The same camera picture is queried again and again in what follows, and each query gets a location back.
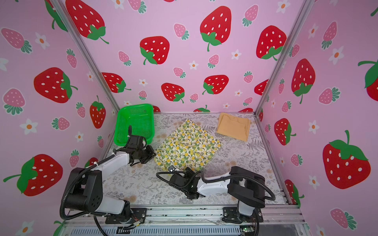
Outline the tan yellow skirt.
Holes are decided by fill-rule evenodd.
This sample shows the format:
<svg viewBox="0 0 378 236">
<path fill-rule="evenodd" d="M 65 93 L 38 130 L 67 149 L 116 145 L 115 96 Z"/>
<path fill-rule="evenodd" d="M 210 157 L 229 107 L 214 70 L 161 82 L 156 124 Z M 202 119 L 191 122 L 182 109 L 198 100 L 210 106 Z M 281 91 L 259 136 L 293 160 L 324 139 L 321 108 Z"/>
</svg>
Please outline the tan yellow skirt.
<svg viewBox="0 0 378 236">
<path fill-rule="evenodd" d="M 244 142 L 248 141 L 251 121 L 247 118 L 240 118 L 230 114 L 221 113 L 217 133 Z"/>
</svg>

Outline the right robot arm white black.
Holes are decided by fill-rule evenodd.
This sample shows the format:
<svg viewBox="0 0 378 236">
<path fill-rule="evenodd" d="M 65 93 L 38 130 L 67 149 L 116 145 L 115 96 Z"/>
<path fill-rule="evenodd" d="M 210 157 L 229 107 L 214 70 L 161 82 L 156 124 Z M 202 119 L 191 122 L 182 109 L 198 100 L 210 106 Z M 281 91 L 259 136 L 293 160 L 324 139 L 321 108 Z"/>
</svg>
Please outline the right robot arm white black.
<svg viewBox="0 0 378 236">
<path fill-rule="evenodd" d="M 251 220 L 252 217 L 261 222 L 260 210 L 265 207 L 265 201 L 275 199 L 265 185 L 263 176 L 238 166 L 233 166 L 224 175 L 212 178 L 205 178 L 201 171 L 195 173 L 190 168 L 180 171 L 175 166 L 170 166 L 168 173 L 172 175 L 168 184 L 182 191 L 189 200 L 223 193 L 236 198 L 238 212 L 235 219 L 231 220 L 232 223 Z"/>
</svg>

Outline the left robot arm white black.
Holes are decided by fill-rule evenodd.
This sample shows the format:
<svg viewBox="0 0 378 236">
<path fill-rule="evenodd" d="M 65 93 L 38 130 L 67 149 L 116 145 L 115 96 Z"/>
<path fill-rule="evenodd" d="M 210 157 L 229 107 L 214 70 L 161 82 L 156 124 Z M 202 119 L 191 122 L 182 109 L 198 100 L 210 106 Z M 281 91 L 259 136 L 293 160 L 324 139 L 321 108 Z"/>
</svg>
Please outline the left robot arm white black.
<svg viewBox="0 0 378 236">
<path fill-rule="evenodd" d="M 124 166 L 145 164 L 155 155 L 145 137 L 130 135 L 127 144 L 113 150 L 109 157 L 86 168 L 72 170 L 61 200 L 61 219 L 72 220 L 92 214 L 110 215 L 122 223 L 130 221 L 133 212 L 129 201 L 104 195 L 103 180 Z"/>
</svg>

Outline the lemon print skirt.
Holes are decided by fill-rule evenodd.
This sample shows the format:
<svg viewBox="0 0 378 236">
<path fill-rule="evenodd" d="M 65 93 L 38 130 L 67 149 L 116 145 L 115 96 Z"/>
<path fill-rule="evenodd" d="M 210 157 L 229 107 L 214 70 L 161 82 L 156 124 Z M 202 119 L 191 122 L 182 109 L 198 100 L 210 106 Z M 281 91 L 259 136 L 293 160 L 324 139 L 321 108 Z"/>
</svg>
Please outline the lemon print skirt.
<svg viewBox="0 0 378 236">
<path fill-rule="evenodd" d="M 155 162 L 163 171 L 170 166 L 201 171 L 222 147 L 222 142 L 193 121 L 185 120 L 157 148 Z"/>
</svg>

